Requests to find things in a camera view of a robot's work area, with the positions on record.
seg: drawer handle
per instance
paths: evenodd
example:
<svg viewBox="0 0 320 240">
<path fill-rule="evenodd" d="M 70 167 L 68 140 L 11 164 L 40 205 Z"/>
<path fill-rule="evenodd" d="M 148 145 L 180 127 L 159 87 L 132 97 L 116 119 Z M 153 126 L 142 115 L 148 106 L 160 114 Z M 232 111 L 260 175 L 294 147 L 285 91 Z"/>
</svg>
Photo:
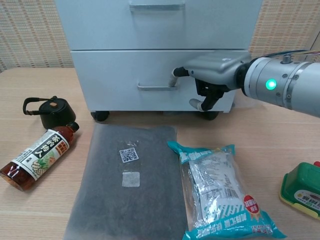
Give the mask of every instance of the drawer handle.
<svg viewBox="0 0 320 240">
<path fill-rule="evenodd" d="M 130 3 L 131 12 L 141 12 L 141 11 L 180 11 L 184 10 L 186 4 L 133 4 Z"/>
<path fill-rule="evenodd" d="M 138 83 L 138 89 L 140 91 L 174 91 L 178 90 L 178 85 L 175 86 L 141 86 Z"/>
</svg>

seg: white cabinet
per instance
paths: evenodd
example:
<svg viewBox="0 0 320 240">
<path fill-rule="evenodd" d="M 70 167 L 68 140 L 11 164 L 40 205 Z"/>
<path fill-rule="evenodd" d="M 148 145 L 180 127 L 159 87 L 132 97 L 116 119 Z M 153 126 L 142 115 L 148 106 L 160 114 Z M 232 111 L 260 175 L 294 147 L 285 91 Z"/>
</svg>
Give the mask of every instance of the white cabinet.
<svg viewBox="0 0 320 240">
<path fill-rule="evenodd" d="M 216 49 L 247 50 L 262 0 L 55 0 L 91 111 L 195 111 L 195 80 L 174 68 Z M 212 111 L 229 112 L 231 91 Z"/>
</svg>

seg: green indicator light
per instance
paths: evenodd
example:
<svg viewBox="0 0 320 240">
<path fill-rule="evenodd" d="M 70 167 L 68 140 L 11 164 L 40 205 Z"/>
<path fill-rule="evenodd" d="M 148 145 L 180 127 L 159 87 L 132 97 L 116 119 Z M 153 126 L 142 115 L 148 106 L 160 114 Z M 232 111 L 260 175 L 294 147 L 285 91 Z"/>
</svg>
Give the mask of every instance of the green indicator light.
<svg viewBox="0 0 320 240">
<path fill-rule="evenodd" d="M 266 81 L 265 87 L 268 90 L 273 90 L 277 87 L 277 81 L 274 79 L 269 79 L 268 81 Z"/>
</svg>

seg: table surface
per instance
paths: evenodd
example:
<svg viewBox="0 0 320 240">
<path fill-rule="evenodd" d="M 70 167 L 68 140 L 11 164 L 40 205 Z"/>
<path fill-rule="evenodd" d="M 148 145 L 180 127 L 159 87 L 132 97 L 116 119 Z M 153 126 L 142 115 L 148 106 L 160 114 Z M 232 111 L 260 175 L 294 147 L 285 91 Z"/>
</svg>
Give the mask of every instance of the table surface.
<svg viewBox="0 0 320 240">
<path fill-rule="evenodd" d="M 15 68 L 0 74 L 0 165 L 6 165 L 43 133 L 39 116 L 26 116 L 27 97 L 66 99 L 80 125 L 76 146 L 35 187 L 21 192 L 0 181 L 0 239 L 60 240 L 84 171 L 94 121 L 73 68 Z M 37 110 L 32 103 L 30 110 Z M 109 124 L 177 127 L 182 145 L 215 148 L 235 144 L 247 189 L 290 240 L 319 239 L 319 222 L 280 201 L 284 174 L 300 162 L 319 160 L 320 120 L 270 104 L 234 108 L 214 121 L 195 113 L 112 112 Z"/>
</svg>

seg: bottle cap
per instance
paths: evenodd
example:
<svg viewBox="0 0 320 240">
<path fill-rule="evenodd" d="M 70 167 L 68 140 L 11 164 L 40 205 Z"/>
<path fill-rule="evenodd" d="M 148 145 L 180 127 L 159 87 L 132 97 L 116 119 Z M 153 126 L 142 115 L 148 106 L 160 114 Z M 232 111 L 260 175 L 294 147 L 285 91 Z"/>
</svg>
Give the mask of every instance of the bottle cap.
<svg viewBox="0 0 320 240">
<path fill-rule="evenodd" d="M 76 123 L 75 121 L 69 122 L 69 123 L 67 124 L 67 127 L 72 128 L 72 130 L 73 130 L 74 132 L 78 131 L 78 129 L 79 129 L 79 125 L 78 125 L 78 123 Z"/>
</svg>

